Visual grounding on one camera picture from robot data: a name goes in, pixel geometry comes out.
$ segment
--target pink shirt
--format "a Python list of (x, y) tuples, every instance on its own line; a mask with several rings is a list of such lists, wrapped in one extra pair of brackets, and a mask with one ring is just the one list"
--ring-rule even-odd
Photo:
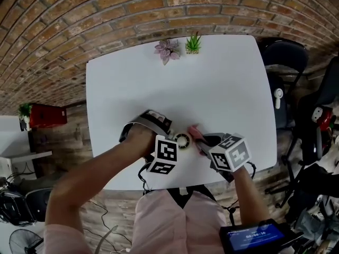
[[(205, 195), (194, 191), (182, 209), (167, 190), (153, 191), (137, 203), (130, 253), (222, 254), (221, 226), (224, 211)], [(44, 253), (92, 254), (82, 233), (62, 225), (46, 226)]]

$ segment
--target succulent plant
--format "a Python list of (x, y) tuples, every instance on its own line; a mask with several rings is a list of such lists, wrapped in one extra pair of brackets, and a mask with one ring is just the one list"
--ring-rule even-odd
[(31, 103), (24, 103), (19, 106), (19, 117), (24, 118), (30, 117), (32, 110), (32, 104)]
[(201, 36), (198, 37), (198, 33), (195, 33), (195, 35), (192, 35), (190, 39), (187, 39), (187, 43), (186, 43), (187, 53), (199, 53), (200, 38)]
[(159, 53), (163, 64), (166, 65), (171, 59), (180, 59), (180, 53), (177, 49), (179, 46), (178, 41), (170, 42), (169, 40), (160, 40), (159, 44), (155, 46), (154, 53)]

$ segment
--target red box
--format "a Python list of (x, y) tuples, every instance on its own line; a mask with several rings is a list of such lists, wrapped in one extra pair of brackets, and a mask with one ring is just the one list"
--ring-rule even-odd
[(30, 115), (31, 128), (50, 128), (67, 123), (66, 109), (63, 107), (32, 104)]

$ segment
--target display screen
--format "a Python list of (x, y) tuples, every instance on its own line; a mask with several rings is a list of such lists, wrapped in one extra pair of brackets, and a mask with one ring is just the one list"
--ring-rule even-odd
[(273, 224), (231, 231), (227, 236), (235, 251), (258, 247), (284, 237)]

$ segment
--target green succulent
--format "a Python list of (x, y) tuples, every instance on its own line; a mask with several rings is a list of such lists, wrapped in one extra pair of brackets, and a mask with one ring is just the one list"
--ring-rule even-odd
[(195, 35), (192, 35), (190, 37), (190, 39), (187, 39), (187, 47), (192, 50), (199, 50), (200, 49), (200, 38), (201, 36), (198, 37), (198, 33), (196, 33)]
[(19, 116), (24, 117), (27, 116), (29, 117), (31, 114), (32, 110), (32, 104), (31, 103), (24, 103), (19, 106)]

